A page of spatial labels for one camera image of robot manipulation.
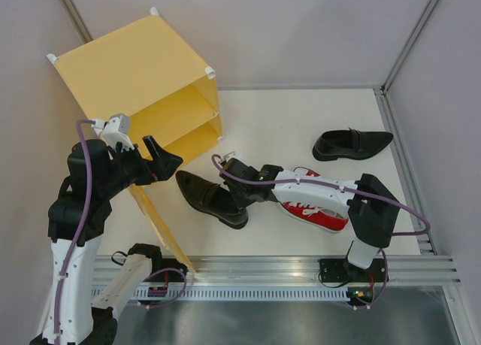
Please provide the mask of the yellow cabinet door panel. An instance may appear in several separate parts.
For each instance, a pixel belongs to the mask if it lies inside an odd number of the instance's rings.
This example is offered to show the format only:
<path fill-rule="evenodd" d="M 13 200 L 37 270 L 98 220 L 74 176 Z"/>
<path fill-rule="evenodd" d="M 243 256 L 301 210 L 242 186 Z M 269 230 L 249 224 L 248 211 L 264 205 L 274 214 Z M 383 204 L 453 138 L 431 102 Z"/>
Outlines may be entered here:
<path fill-rule="evenodd" d="M 134 198 L 134 200 L 137 202 L 143 215 L 150 221 L 150 224 L 153 227 L 162 245 L 171 252 L 171 254 L 178 262 L 185 265 L 188 270 L 192 271 L 195 274 L 196 270 L 191 263 L 189 257 L 184 253 L 180 245 L 176 242 L 169 227 L 165 224 L 156 207 L 154 206 L 151 198 L 147 195 L 143 188 L 141 186 L 131 185 L 129 187 L 129 192 Z"/>

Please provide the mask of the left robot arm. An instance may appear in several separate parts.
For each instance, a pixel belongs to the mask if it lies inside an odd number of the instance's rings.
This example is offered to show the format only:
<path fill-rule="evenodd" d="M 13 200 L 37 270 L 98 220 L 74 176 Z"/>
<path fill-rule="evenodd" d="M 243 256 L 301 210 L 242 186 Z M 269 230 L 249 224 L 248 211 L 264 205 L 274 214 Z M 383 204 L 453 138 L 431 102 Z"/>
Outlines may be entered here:
<path fill-rule="evenodd" d="M 33 344 L 111 344 L 119 315 L 146 281 L 166 280 L 171 271 L 156 245 L 134 244 L 117 275 L 91 297 L 95 259 L 112 212 L 111 200 L 131 185 L 168 180 L 183 159 L 143 138 L 151 159 L 136 147 L 122 150 L 100 139 L 82 140 L 67 158 L 69 175 L 48 210 L 53 254 L 52 302 L 48 319 Z"/>

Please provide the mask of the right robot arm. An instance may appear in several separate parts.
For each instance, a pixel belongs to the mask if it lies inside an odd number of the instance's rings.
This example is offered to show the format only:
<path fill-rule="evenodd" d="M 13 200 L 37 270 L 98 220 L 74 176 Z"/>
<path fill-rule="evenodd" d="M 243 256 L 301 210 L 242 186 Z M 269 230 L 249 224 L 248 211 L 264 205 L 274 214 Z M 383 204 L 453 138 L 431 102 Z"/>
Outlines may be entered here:
<path fill-rule="evenodd" d="M 374 175 L 342 181 L 276 165 L 264 165 L 258 171 L 236 158 L 216 160 L 214 164 L 240 207 L 266 201 L 300 204 L 304 210 L 320 208 L 347 218 L 355 237 L 343 262 L 343 272 L 352 281 L 366 277 L 377 253 L 390 245 L 398 219 L 398 200 Z"/>

